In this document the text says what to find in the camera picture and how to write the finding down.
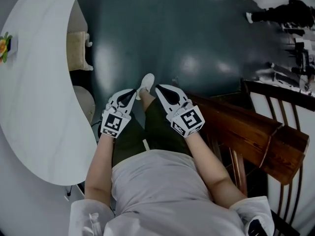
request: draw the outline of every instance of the white table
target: white table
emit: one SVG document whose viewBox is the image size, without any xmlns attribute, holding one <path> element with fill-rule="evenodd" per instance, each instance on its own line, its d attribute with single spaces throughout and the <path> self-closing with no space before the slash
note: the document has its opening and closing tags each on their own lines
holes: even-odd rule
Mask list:
<svg viewBox="0 0 315 236">
<path fill-rule="evenodd" d="M 1 128 L 20 161 L 58 185 L 84 181 L 96 149 L 67 66 L 74 1 L 19 0 L 1 32 L 19 41 L 18 52 L 0 64 Z"/>
</svg>

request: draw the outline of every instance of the orange flower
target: orange flower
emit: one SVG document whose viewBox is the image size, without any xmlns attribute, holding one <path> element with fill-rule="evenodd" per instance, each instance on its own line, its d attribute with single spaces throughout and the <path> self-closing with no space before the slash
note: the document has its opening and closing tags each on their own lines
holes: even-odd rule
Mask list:
<svg viewBox="0 0 315 236">
<path fill-rule="evenodd" d="M 4 54 L 4 52 L 6 51 L 5 42 L 6 41 L 4 39 L 0 40 L 0 56 L 2 56 Z"/>
</svg>

